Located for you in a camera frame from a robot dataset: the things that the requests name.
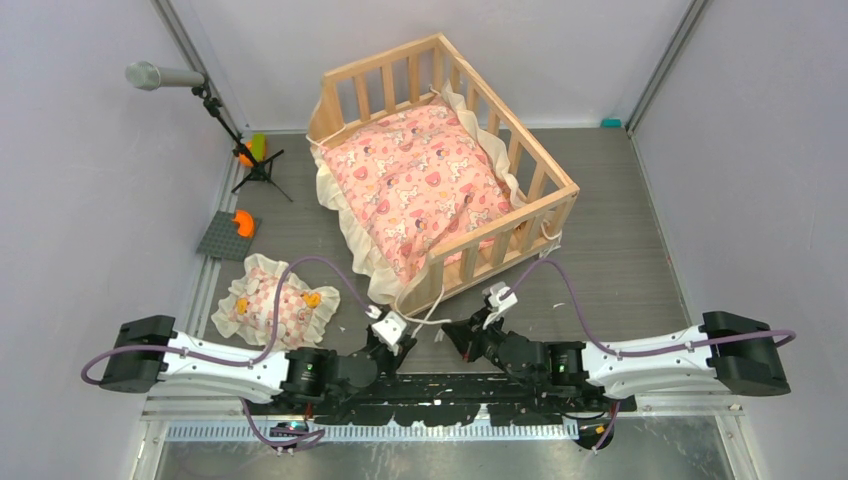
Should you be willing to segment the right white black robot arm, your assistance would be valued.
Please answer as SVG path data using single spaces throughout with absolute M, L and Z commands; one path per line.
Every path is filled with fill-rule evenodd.
M 504 331 L 487 309 L 441 330 L 464 361 L 484 358 L 532 393 L 572 398 L 589 411 L 608 399 L 714 382 L 739 396 L 791 391 L 778 349 L 793 333 L 724 311 L 671 334 L 610 343 L 531 340 Z

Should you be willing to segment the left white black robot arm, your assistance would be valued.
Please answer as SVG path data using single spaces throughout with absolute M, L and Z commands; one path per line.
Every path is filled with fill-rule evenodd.
M 293 414 L 305 403 L 346 399 L 389 378 L 417 343 L 394 312 L 371 324 L 364 347 L 347 355 L 301 347 L 263 356 L 195 338 L 173 325 L 173 318 L 162 315 L 123 324 L 114 348 L 90 362 L 105 362 L 101 379 L 92 378 L 88 367 L 82 379 L 122 393 L 147 393 L 158 383 L 173 382 L 254 404 L 271 403 Z

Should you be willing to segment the wooden slatted pet bed frame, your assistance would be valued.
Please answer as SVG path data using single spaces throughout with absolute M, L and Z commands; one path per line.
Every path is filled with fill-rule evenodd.
M 326 72 L 308 141 L 335 147 L 357 129 L 428 103 L 450 87 L 479 125 L 505 142 L 526 205 L 427 256 L 426 271 L 400 306 L 418 314 L 525 259 L 555 249 L 578 185 L 476 69 L 442 34 L 405 43 Z

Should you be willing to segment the pink printed cushion with ties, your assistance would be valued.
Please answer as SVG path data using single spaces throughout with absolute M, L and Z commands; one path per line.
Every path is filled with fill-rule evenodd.
M 526 205 L 504 141 L 483 129 L 450 87 L 426 104 L 357 129 L 332 147 L 312 141 L 319 203 L 337 213 L 369 279 L 368 296 L 399 309 L 428 254 Z

